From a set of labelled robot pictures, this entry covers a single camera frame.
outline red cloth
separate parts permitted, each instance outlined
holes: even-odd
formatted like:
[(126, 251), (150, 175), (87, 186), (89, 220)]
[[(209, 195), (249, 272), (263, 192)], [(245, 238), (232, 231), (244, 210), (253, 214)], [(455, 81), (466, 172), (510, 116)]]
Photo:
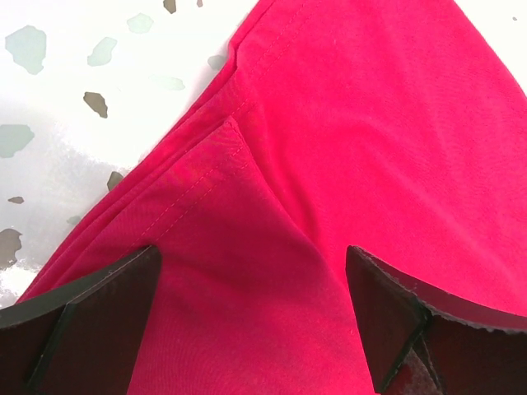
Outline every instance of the red cloth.
[(349, 244), (527, 314), (527, 100), (451, 0), (262, 0), (229, 48), (24, 296), (158, 245), (129, 393), (373, 393)]

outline gray speckle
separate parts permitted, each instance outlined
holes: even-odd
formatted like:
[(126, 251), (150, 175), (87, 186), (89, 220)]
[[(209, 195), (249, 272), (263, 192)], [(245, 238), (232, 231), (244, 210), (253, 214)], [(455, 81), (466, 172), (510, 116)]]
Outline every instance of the gray speckle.
[(15, 196), (11, 199), (7, 199), (7, 201), (10, 203), (22, 204), (24, 202), (24, 198), (22, 196)]
[(226, 57), (221, 55), (214, 55), (211, 56), (207, 63), (211, 67), (212, 70), (221, 70), (222, 67), (225, 65)]
[(106, 105), (105, 98), (100, 93), (84, 92), (84, 101), (101, 118), (108, 118), (108, 106)]
[(70, 216), (66, 222), (69, 224), (69, 225), (76, 225), (78, 224), (79, 222), (81, 221), (81, 217), (80, 216)]
[(21, 235), (14, 229), (0, 232), (0, 269), (7, 269), (16, 263), (15, 252), (22, 248)]
[(182, 91), (184, 89), (184, 83), (179, 78), (167, 76), (149, 76), (148, 79), (160, 88), (164, 88), (169, 91)]
[(175, 0), (163, 0), (163, 7), (173, 14), (176, 11)]
[(12, 158), (23, 150), (35, 134), (27, 125), (0, 125), (0, 158)]
[(128, 29), (132, 33), (142, 35), (150, 31), (152, 25), (154, 24), (154, 20), (151, 19), (148, 15), (137, 14), (136, 16), (128, 19), (126, 23), (128, 24)]
[(111, 37), (105, 37), (99, 41), (91, 51), (91, 55), (88, 56), (88, 65), (95, 67), (108, 64), (112, 60), (112, 51), (115, 45), (117, 45), (117, 40)]
[(118, 183), (123, 181), (123, 178), (124, 177), (121, 173), (118, 173), (117, 171), (112, 171), (112, 174), (110, 174), (110, 178), (108, 179), (108, 182), (106, 183), (108, 190), (111, 191), (113, 188), (115, 188)]
[(29, 74), (36, 75), (44, 69), (46, 34), (34, 26), (22, 27), (6, 37), (6, 50), (12, 55), (13, 62)]

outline red towel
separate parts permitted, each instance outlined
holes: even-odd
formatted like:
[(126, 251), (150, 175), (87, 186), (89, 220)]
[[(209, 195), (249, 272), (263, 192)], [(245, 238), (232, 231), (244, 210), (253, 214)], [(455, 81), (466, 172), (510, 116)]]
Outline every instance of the red towel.
[(24, 299), (156, 244), (129, 393), (371, 394), (346, 247), (527, 314), (526, 133), (524, 93), (451, 0), (262, 0)]

